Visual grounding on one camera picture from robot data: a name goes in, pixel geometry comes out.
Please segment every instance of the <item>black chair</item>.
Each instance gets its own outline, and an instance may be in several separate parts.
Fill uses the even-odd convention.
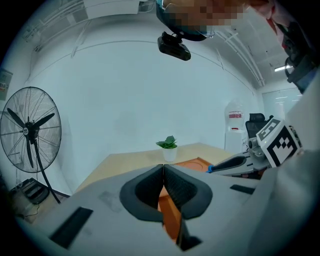
[[[245,122],[245,127],[248,132],[249,139],[257,137],[257,133],[273,118],[270,115],[269,119],[266,120],[262,113],[251,113],[249,121]]]

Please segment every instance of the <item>white pot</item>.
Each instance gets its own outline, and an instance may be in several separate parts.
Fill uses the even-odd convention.
[[[166,160],[167,162],[173,162],[174,160],[176,160],[177,157],[177,148],[163,148],[162,152],[163,152],[163,157],[164,160]]]

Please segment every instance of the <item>fan blade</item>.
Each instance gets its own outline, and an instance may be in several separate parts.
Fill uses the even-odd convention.
[[[30,140],[29,137],[26,138],[26,152],[28,154],[29,162],[31,167],[34,167],[34,162],[32,161],[31,150],[30,150]]]
[[[12,117],[12,119],[19,125],[21,126],[22,128],[25,127],[25,124],[24,122],[22,122],[22,120],[20,119],[20,117],[15,113],[13,112],[10,108],[7,108],[8,110],[8,113],[10,114],[10,116]]]
[[[55,115],[55,113],[46,115],[44,118],[40,119],[38,122],[35,122],[35,123],[33,124],[33,127],[40,127],[40,126],[42,126],[43,124],[45,124],[46,122],[48,122],[54,115]]]

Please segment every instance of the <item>green plant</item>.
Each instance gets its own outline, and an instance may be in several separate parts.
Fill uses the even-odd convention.
[[[159,141],[155,144],[164,149],[174,149],[177,147],[176,139],[173,136],[168,136],[166,137],[165,141]]]

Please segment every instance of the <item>wooden desk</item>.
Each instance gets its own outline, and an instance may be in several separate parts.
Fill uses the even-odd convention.
[[[178,146],[177,156],[174,162],[166,162],[161,149],[134,152],[110,154],[77,188],[76,192],[85,188],[89,184],[124,174],[132,170],[155,166],[158,164],[175,164],[200,157],[214,165],[232,156],[232,153],[223,149],[209,146],[202,143]]]

